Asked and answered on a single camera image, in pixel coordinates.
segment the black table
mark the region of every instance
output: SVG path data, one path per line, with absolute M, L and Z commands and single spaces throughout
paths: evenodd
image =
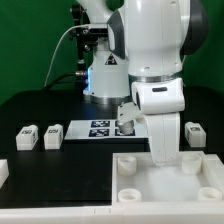
M 224 158 L 224 100 L 202 87 L 184 90 L 180 150 L 204 150 Z M 0 107 L 0 159 L 7 159 L 10 176 L 0 190 L 0 208 L 110 205 L 112 154 L 149 151 L 147 139 L 64 141 L 59 151 L 45 151 L 49 125 L 71 120 L 116 119 L 116 106 L 84 102 L 77 91 L 27 91 Z M 184 123 L 199 122 L 207 132 L 207 147 L 191 149 Z M 17 152 L 15 137 L 23 126 L 36 124 L 40 139 L 34 150 Z

